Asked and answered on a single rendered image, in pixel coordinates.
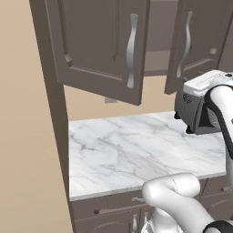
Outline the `tall brown cabinet side panel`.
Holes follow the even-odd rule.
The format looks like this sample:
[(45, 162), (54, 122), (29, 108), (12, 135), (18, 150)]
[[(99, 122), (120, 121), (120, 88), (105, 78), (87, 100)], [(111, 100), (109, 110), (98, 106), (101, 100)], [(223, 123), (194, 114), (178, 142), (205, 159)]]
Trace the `tall brown cabinet side panel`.
[(73, 233), (76, 224), (73, 207), (69, 199), (69, 158), (68, 158), (68, 118), (65, 91), (56, 80), (56, 67), (53, 58), (52, 41), (49, 33), (49, 20), (46, 12), (46, 0), (29, 0), (36, 42), (43, 70), (46, 94), (56, 140), (56, 148), (66, 192), (66, 202), (71, 219)]

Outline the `wide brown cabinet door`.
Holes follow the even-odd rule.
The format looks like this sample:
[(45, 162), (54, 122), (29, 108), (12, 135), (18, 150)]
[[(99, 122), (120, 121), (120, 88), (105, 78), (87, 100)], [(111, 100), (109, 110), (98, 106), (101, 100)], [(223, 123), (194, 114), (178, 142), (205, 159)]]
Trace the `wide brown cabinet door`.
[[(150, 0), (46, 0), (57, 81), (132, 105), (142, 98)], [(134, 87), (127, 87), (130, 15), (137, 14)]]

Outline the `narrow brown cabinet door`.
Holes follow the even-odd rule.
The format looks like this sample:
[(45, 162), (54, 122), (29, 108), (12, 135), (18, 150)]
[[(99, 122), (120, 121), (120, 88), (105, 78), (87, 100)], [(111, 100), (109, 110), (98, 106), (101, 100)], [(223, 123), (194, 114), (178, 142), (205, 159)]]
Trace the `narrow brown cabinet door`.
[[(189, 11), (193, 11), (190, 21), (191, 48), (182, 63), (181, 78), (177, 78), (177, 67), (186, 43), (185, 24)], [(173, 94), (186, 81), (218, 68), (232, 18), (233, 0), (178, 0), (166, 94)]]

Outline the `brown base cabinet door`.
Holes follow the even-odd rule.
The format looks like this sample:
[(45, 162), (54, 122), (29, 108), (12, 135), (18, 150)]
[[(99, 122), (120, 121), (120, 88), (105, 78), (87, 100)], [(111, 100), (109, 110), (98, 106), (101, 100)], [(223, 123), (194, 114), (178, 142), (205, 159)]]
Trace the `brown base cabinet door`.
[(199, 202), (215, 220), (233, 219), (233, 200), (229, 193), (202, 197)]
[(140, 233), (145, 212), (148, 212), (148, 219), (150, 219), (153, 209), (143, 207), (77, 220), (76, 233), (131, 233), (134, 214), (137, 214), (137, 233)]

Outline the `grey and white toaster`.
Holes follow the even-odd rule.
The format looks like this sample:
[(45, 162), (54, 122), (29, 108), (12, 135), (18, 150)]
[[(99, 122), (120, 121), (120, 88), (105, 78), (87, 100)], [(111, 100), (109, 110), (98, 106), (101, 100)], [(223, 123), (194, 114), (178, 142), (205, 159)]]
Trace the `grey and white toaster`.
[(217, 116), (205, 103), (205, 94), (217, 85), (233, 86), (233, 73), (211, 70), (185, 82), (177, 91), (174, 118), (183, 120), (188, 134), (205, 135), (220, 131)]

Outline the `brown drawer front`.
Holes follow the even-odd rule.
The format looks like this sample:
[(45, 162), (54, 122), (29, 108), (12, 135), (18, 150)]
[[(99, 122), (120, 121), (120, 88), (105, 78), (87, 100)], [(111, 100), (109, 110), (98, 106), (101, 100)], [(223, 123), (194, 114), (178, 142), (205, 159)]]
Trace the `brown drawer front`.
[(208, 178), (203, 188), (202, 196), (227, 193), (226, 191), (221, 191), (223, 187), (230, 187), (226, 176)]
[(142, 192), (137, 190), (104, 197), (72, 201), (71, 204), (73, 207), (74, 218), (75, 220), (79, 220), (96, 217), (98, 215), (94, 214), (94, 209), (123, 208), (146, 204), (145, 202), (132, 201), (132, 198), (142, 198)]

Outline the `brown wall cabinet body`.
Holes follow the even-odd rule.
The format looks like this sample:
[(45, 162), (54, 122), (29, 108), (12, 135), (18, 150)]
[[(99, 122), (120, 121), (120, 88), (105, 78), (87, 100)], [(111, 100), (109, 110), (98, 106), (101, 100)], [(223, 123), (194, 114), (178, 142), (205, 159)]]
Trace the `brown wall cabinet body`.
[(151, 0), (145, 76), (167, 74), (178, 0)]

